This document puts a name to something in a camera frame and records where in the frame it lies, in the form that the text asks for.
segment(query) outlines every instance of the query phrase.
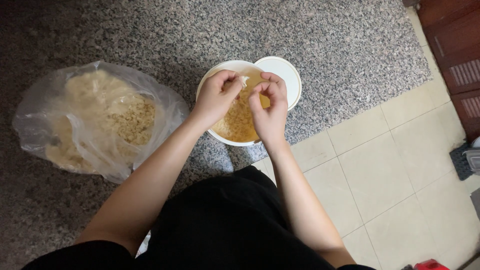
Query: speckled granite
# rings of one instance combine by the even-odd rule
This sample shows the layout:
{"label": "speckled granite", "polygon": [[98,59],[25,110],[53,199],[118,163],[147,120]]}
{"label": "speckled granite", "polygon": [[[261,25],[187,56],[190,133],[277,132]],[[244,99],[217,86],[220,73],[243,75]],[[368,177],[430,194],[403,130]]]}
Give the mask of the speckled granite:
{"label": "speckled granite", "polygon": [[[192,107],[198,83],[215,64],[283,57],[303,82],[288,114],[291,144],[430,75],[399,0],[27,2],[31,9],[5,14],[0,27],[0,269],[71,244],[116,186],[20,150],[11,128],[15,108],[22,91],[49,71],[96,60],[127,65]],[[227,147],[204,135],[173,192],[265,156],[261,145]]]}

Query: person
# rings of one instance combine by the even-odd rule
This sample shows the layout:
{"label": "person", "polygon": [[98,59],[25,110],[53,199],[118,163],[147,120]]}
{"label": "person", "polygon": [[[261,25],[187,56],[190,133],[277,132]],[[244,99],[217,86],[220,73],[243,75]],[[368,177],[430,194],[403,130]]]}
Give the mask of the person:
{"label": "person", "polygon": [[[278,187],[253,166],[168,195],[200,136],[242,89],[222,70],[203,84],[187,119],[106,200],[74,245],[24,269],[340,269],[356,265],[285,139],[287,89],[273,73],[249,96],[254,128]],[[224,83],[231,81],[228,89]],[[259,94],[270,99],[262,108]],[[151,231],[146,252],[134,258]]]}

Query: crumbly food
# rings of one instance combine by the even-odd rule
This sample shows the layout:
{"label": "crumbly food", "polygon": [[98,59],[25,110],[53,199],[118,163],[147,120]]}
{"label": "crumbly food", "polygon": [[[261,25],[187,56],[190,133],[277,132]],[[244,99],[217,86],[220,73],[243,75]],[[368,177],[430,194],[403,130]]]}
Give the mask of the crumbly food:
{"label": "crumbly food", "polygon": [[246,76],[242,76],[243,88],[239,93],[239,99],[233,101],[224,118],[213,125],[212,130],[221,137],[233,142],[248,142],[256,136],[253,127],[252,111],[248,104],[250,91],[247,89]]}
{"label": "crumbly food", "polygon": [[116,164],[131,166],[138,146],[150,140],[155,119],[151,99],[103,70],[69,79],[50,108],[56,140],[46,145],[46,157],[83,173],[115,173]]}

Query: black shirt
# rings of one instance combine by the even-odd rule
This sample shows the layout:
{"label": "black shirt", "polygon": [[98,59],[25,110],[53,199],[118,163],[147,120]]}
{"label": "black shirt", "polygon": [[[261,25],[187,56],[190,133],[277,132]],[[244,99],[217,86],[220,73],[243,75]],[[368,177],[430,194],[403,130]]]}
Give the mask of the black shirt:
{"label": "black shirt", "polygon": [[117,243],[90,241],[24,269],[335,269],[288,230],[275,185],[253,166],[186,188],[165,203],[151,234],[137,258]]}

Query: red object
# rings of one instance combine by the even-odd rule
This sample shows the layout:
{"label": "red object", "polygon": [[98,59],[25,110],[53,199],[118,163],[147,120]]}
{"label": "red object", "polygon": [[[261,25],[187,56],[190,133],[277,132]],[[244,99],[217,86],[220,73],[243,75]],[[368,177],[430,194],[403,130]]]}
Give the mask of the red object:
{"label": "red object", "polygon": [[421,263],[417,263],[414,267],[417,270],[450,270],[447,267],[439,264],[434,259],[429,259]]}

